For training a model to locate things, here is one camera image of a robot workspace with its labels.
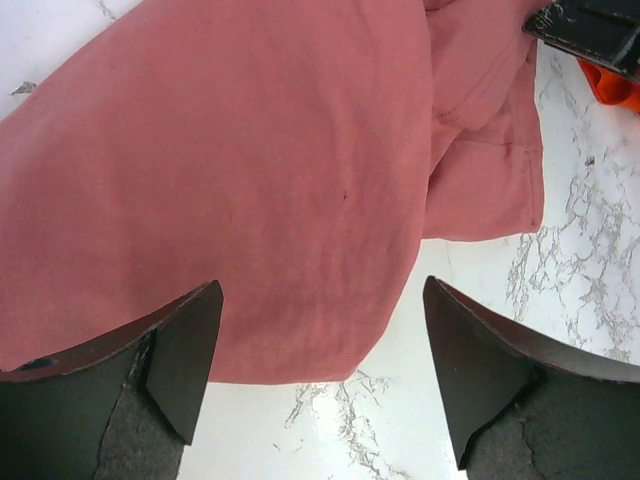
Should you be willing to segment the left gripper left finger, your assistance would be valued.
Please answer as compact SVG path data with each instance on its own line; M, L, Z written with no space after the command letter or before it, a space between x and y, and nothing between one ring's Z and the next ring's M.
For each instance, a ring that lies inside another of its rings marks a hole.
M216 281L1 375L4 479L174 479L223 307Z

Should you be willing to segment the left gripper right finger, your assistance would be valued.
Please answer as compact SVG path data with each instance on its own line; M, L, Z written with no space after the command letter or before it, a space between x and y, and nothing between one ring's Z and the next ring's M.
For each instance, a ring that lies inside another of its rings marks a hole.
M543 335L433 276L423 301L455 461L468 478L638 478L638 366Z

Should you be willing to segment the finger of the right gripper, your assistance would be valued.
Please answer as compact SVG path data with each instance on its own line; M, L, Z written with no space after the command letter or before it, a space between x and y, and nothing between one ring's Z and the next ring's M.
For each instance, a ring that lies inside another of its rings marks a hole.
M628 80L639 78L639 1L554 1L523 30L547 45Z

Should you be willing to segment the pink t shirt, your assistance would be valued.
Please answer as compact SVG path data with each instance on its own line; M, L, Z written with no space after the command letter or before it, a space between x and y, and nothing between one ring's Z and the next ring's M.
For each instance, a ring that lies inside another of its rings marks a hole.
M350 376L422 240L536 231L537 1L145 1L1 123L1 366L217 280L211 377Z

